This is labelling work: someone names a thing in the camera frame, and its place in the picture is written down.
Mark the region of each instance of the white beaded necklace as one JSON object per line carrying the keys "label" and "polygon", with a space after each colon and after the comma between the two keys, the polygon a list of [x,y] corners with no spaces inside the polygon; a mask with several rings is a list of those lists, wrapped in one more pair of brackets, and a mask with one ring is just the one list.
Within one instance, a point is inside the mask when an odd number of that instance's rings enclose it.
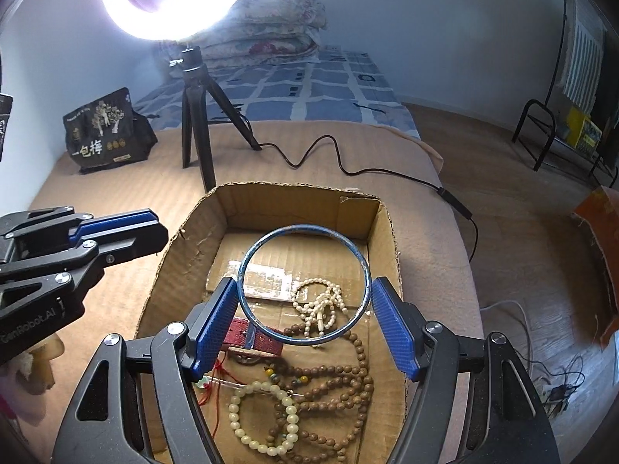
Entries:
{"label": "white beaded necklace", "polygon": [[[252,394],[258,391],[264,391],[277,398],[279,402],[286,407],[286,422],[288,425],[284,427],[284,441],[278,446],[268,446],[260,444],[257,440],[254,440],[250,435],[246,434],[245,430],[241,428],[239,422],[239,405],[241,399],[247,394]],[[270,382],[252,382],[246,386],[240,387],[234,391],[234,395],[230,398],[230,406],[228,407],[230,414],[228,419],[230,420],[230,428],[234,431],[234,435],[241,440],[241,443],[249,446],[252,450],[257,450],[261,454],[267,454],[271,457],[278,455],[284,455],[289,450],[292,450],[295,446],[295,442],[299,439],[297,433],[299,431],[299,416],[296,414],[296,406],[293,405],[293,399],[290,398],[288,393]]]}
{"label": "white beaded necklace", "polygon": [[[313,302],[307,302],[304,305],[299,304],[299,291],[301,288],[311,284],[325,285],[327,290],[318,295]],[[342,299],[342,288],[340,285],[335,285],[330,281],[322,278],[305,279],[301,282],[294,283],[292,286],[292,306],[299,313],[301,319],[305,322],[304,336],[309,337],[312,324],[318,325],[318,335],[323,336],[324,330],[329,330],[335,324],[335,308],[340,309],[344,314],[348,311],[344,300]],[[326,308],[329,307],[329,320],[325,323],[324,316]]]}

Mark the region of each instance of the tripod leg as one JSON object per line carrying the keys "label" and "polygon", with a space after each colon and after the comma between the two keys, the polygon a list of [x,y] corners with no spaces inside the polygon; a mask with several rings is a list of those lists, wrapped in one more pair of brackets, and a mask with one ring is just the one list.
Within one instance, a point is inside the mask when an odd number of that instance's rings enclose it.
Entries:
{"label": "tripod leg", "polygon": [[197,160],[204,183],[204,191],[210,192],[216,186],[213,154],[210,150],[209,121],[206,116],[206,92],[202,86],[187,87],[188,113],[191,117],[194,138],[196,139]]}
{"label": "tripod leg", "polygon": [[183,147],[183,169],[187,169],[191,162],[191,114],[189,101],[187,99],[187,87],[183,89],[183,108],[182,108],[182,147]]}
{"label": "tripod leg", "polygon": [[262,150],[256,141],[256,138],[251,133],[247,125],[245,125],[245,122],[243,122],[243,119],[239,116],[238,112],[230,102],[230,99],[228,99],[228,96],[226,96],[224,90],[210,77],[208,73],[204,76],[205,78],[202,79],[203,84],[205,84],[207,91],[213,96],[213,99],[230,119],[230,122],[234,124],[253,150]]}

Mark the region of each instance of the black package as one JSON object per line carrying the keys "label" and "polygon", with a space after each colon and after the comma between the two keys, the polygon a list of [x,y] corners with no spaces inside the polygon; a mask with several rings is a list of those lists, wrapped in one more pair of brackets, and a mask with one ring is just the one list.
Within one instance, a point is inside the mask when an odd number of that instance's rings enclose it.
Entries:
{"label": "black package", "polygon": [[67,151],[83,172],[146,160],[157,142],[148,119],[133,111],[126,87],[72,111],[63,122]]}
{"label": "black package", "polygon": [[2,147],[4,147],[4,136],[6,135],[6,125],[9,122],[11,108],[13,108],[13,98],[6,94],[0,94],[0,161],[2,161]]}

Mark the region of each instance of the blue ring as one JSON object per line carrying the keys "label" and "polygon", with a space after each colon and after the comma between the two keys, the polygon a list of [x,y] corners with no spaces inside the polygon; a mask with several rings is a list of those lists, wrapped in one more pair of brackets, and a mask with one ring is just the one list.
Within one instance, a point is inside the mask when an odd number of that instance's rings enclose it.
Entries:
{"label": "blue ring", "polygon": [[[357,258],[357,260],[361,264],[361,268],[363,269],[363,299],[361,300],[361,305],[359,305],[357,312],[355,313],[353,318],[348,321],[348,323],[346,323],[342,328],[331,331],[330,333],[327,333],[323,336],[317,336],[314,338],[294,338],[281,333],[277,333],[270,328],[267,328],[260,321],[258,321],[256,316],[250,309],[250,305],[247,302],[247,297],[245,296],[245,289],[243,288],[245,281],[245,271],[247,270],[247,266],[250,264],[250,260],[256,254],[256,251],[258,251],[264,244],[266,244],[271,239],[274,239],[275,237],[296,233],[326,235],[327,237],[332,237],[333,239],[338,240],[351,250],[352,254],[355,255],[355,258]],[[344,237],[340,233],[318,225],[290,225],[288,227],[278,228],[277,230],[273,230],[273,232],[269,232],[268,234],[266,234],[264,237],[259,239],[258,242],[256,242],[252,247],[250,247],[249,251],[247,251],[247,253],[245,254],[245,257],[241,262],[241,266],[238,269],[238,277],[236,282],[238,302],[240,303],[241,308],[245,313],[245,316],[247,316],[247,319],[249,319],[250,322],[253,323],[253,325],[260,331],[262,331],[262,333],[264,333],[265,335],[270,336],[273,340],[277,340],[278,342],[282,342],[288,345],[318,345],[342,336],[344,333],[346,333],[346,331],[350,330],[355,324],[359,322],[361,316],[363,316],[363,313],[365,312],[365,309],[368,308],[370,300],[369,288],[371,285],[371,276],[369,274],[369,266],[357,246],[355,246],[353,242],[351,242],[347,237]]]}

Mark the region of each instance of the red cord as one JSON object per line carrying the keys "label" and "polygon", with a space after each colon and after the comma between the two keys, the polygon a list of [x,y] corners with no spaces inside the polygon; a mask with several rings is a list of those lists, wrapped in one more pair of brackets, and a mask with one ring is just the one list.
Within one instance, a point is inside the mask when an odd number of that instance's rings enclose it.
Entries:
{"label": "red cord", "polygon": [[[222,361],[219,361],[219,358],[217,358],[217,360],[215,361],[215,365],[213,367],[212,378],[213,380],[217,379],[217,394],[215,395],[215,429],[213,430],[213,438],[217,434],[217,429],[219,428],[219,392],[221,391],[221,388],[222,388],[222,380],[227,375],[232,380],[234,380],[236,383],[242,384],[243,386],[245,385],[245,383],[240,381],[232,373],[230,373],[226,368],[224,368],[224,361],[226,360],[227,357],[228,357],[228,352],[226,351],[224,353],[224,359],[222,359]],[[204,394],[202,395],[200,400],[197,402],[199,406],[203,406],[209,401],[210,395],[213,392],[213,381],[210,381],[208,384],[204,386],[204,391],[205,391]]]}

